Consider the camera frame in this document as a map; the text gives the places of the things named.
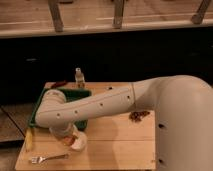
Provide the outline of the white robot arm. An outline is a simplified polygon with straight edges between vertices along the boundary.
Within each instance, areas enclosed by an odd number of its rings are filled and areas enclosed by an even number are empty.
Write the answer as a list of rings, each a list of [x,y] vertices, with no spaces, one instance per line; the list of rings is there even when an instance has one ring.
[[[189,75],[132,82],[66,103],[47,94],[35,120],[44,128],[65,129],[76,121],[127,112],[155,112],[157,171],[213,171],[213,87]]]

